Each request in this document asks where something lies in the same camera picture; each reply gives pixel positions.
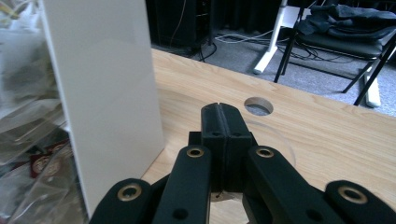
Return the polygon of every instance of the light wood surface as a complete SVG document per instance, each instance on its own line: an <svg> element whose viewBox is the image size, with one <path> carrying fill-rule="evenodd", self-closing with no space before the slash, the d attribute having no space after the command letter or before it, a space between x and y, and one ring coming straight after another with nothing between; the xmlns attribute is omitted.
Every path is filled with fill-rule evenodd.
<svg viewBox="0 0 396 224"><path fill-rule="evenodd" d="M189 132L200 131L201 108L225 103L240 110L260 145L278 149L291 163L294 155L295 168L312 186L324 190L333 180L349 180L396 209L396 118L158 50L152 53L165 149L143 176L149 183L171 171ZM273 113L248 112L244 103L250 97L269 101ZM210 218L210 223L248 223L238 200L212 203Z"/></svg>

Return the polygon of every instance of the black cable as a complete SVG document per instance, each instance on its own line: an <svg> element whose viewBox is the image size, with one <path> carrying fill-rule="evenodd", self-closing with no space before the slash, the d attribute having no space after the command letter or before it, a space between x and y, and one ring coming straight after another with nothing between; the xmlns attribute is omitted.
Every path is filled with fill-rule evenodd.
<svg viewBox="0 0 396 224"><path fill-rule="evenodd" d="M202 48L200 47L199 48L199 54L200 54L200 56L201 56L201 59L199 60L199 62L205 62L205 57L204 57L204 54L202 53Z"/></svg>
<svg viewBox="0 0 396 224"><path fill-rule="evenodd" d="M205 62L205 59L207 59L207 58L209 58L210 56L212 56L213 54L215 54L215 52L218 50L218 47L216 46L215 43L212 43L212 45L213 45L213 50L212 50L212 52L210 52L208 55L206 55L205 57L203 57L203 58L202 58L202 61L200 60L199 62Z"/></svg>

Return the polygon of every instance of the clear plastic wrap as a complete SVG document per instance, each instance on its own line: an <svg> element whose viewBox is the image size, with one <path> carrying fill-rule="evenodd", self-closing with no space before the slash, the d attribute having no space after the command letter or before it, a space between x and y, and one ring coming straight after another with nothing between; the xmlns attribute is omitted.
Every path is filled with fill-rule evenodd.
<svg viewBox="0 0 396 224"><path fill-rule="evenodd" d="M87 223L70 145L52 156L8 223Z"/></svg>
<svg viewBox="0 0 396 224"><path fill-rule="evenodd" d="M59 101L57 105L46 110L41 109L41 112L37 113L37 109L31 109L31 104L29 104L0 119L0 126L2 127L0 129L6 130L0 132L0 165L15 160L59 126L53 123L63 115Z"/></svg>
<svg viewBox="0 0 396 224"><path fill-rule="evenodd" d="M0 223L6 223L33 186L30 166L25 164L0 178Z"/></svg>

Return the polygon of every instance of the plastic bag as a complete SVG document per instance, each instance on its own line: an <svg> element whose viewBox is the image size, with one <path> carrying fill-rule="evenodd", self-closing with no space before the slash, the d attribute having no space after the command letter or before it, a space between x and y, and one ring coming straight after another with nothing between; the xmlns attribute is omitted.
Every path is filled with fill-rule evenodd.
<svg viewBox="0 0 396 224"><path fill-rule="evenodd" d="M37 28L37 4L24 1L16 8L23 11L14 20L8 15L9 26L0 29L0 109L26 97L57 92L47 43Z"/></svg>
<svg viewBox="0 0 396 224"><path fill-rule="evenodd" d="M87 223L70 145L50 159L8 223Z"/></svg>
<svg viewBox="0 0 396 224"><path fill-rule="evenodd" d="M33 186L30 166L25 164L0 178L0 223L6 223Z"/></svg>

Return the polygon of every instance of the black fabric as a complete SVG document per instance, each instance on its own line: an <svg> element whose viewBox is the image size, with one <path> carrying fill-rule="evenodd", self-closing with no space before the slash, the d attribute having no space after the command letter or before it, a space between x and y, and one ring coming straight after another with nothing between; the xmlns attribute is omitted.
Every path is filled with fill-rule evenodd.
<svg viewBox="0 0 396 224"><path fill-rule="evenodd" d="M338 38L323 34L297 35L296 41L303 45L319 49L331 49L336 52L354 55L362 58L377 58L383 49L380 41L359 42L340 41Z"/></svg>
<svg viewBox="0 0 396 224"><path fill-rule="evenodd" d="M396 14L373 8L314 6L311 13L298 26L304 35L321 33L343 39L373 41L383 38L396 28Z"/></svg>
<svg viewBox="0 0 396 224"><path fill-rule="evenodd" d="M281 0L226 0L223 27L247 33L273 30L280 3ZM298 3L299 0L288 1L290 6Z"/></svg>

